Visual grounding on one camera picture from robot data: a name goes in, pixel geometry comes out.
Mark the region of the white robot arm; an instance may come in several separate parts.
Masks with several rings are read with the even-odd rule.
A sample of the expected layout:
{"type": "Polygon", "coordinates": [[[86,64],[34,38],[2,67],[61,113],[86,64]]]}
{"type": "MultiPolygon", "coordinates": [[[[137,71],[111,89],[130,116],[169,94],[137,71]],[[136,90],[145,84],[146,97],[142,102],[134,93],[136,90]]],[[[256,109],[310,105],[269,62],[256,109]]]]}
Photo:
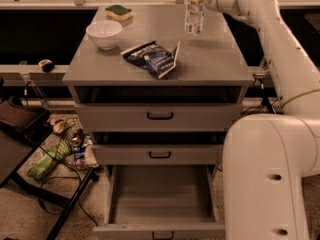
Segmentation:
{"type": "Polygon", "coordinates": [[[302,180],[320,168],[320,74],[283,21],[278,0],[189,0],[259,36],[279,114],[232,125],[222,155],[226,240],[309,240],[302,180]]]}

